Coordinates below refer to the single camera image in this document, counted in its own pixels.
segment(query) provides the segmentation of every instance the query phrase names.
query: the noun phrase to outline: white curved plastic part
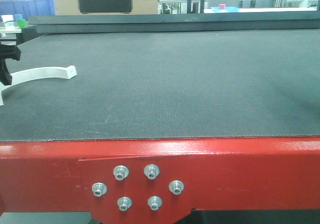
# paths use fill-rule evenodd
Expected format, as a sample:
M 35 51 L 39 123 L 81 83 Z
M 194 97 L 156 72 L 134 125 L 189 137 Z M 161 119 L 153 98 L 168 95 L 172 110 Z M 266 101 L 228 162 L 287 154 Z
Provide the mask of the white curved plastic part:
M 46 78 L 63 78 L 71 79 L 77 75 L 76 67 L 71 65 L 67 68 L 64 67 L 40 67 L 28 70 L 22 70 L 12 73 L 12 85 L 3 85 L 0 83 L 0 106 L 4 105 L 1 92 L 5 89 L 15 85 L 30 82 L 33 80 L 46 79 Z

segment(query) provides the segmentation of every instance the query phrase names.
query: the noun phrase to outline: red steel beam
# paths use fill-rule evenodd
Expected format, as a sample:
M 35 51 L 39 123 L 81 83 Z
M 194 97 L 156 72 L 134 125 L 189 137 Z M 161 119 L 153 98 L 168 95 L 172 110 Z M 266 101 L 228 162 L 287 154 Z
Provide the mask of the red steel beam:
M 155 180 L 148 164 L 160 168 Z M 118 181 L 113 168 L 129 168 Z M 91 212 L 102 222 L 174 223 L 191 210 L 320 208 L 320 137 L 0 143 L 1 212 Z M 173 195 L 171 181 L 185 189 Z M 108 192 L 95 197 L 93 183 Z M 163 205 L 152 211 L 147 199 Z M 120 211 L 119 197 L 132 207 Z

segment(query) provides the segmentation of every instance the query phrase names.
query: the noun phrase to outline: metal frame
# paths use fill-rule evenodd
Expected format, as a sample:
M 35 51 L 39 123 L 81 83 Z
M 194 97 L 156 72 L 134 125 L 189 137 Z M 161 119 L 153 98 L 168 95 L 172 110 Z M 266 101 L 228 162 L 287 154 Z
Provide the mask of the metal frame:
M 190 32 L 318 29 L 320 11 L 177 15 L 34 16 L 39 33 Z
M 148 179 L 144 167 L 160 168 Z M 116 180 L 113 168 L 129 176 Z M 320 137 L 0 143 L 0 210 L 87 212 L 103 223 L 174 223 L 192 210 L 320 209 Z M 170 192 L 175 180 L 180 195 Z M 108 191 L 93 195 L 92 184 Z M 152 211 L 150 197 L 163 205 Z M 117 200 L 132 199 L 128 211 Z

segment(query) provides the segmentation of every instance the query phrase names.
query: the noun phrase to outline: bolt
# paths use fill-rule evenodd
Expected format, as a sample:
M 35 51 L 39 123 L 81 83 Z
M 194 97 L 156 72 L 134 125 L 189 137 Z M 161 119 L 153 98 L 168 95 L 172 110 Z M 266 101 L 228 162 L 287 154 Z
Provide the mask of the bolt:
M 120 197 L 116 203 L 122 212 L 127 211 L 132 205 L 132 201 L 129 197 Z
M 115 179 L 122 181 L 129 176 L 129 169 L 124 165 L 118 165 L 113 169 L 113 175 Z
M 96 197 L 101 197 L 104 194 L 107 193 L 107 186 L 101 182 L 97 182 L 95 184 L 92 185 L 92 192 L 93 195 L 95 195 Z
M 120 210 L 123 211 L 123 212 L 125 212 L 126 210 L 128 210 L 128 206 L 125 205 L 125 204 L 120 205 L 119 208 L 120 208 Z
M 151 205 L 151 210 L 152 211 L 158 211 L 159 210 L 159 205 L 158 204 L 152 204 Z
M 148 179 L 154 180 L 160 174 L 160 169 L 156 165 L 150 164 L 144 168 L 144 174 Z
M 158 196 L 152 196 L 148 199 L 148 206 L 152 211 L 158 211 L 162 206 L 162 199 Z
M 169 184 L 169 190 L 175 195 L 180 195 L 185 188 L 185 185 L 182 181 L 174 180 Z

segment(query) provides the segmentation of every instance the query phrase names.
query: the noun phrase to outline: green cup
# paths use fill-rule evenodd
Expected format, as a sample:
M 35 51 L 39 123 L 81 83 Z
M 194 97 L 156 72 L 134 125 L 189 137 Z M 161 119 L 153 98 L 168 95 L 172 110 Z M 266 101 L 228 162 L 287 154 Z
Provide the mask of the green cup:
M 26 27 L 26 25 L 27 25 L 27 23 L 26 23 L 26 19 L 22 19 L 22 20 L 17 20 L 16 21 L 17 22 L 17 24 L 18 24 L 18 26 L 19 26 L 19 28 L 25 28 Z

